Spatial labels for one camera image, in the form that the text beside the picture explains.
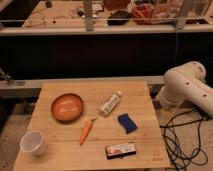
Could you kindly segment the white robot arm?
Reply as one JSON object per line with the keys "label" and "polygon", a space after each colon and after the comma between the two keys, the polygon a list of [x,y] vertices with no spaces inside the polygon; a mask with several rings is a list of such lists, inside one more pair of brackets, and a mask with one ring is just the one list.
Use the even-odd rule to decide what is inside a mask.
{"label": "white robot arm", "polygon": [[206,69],[197,61],[169,69],[165,85],[156,98],[164,108],[175,107],[188,100],[213,117],[213,88],[205,83]]}

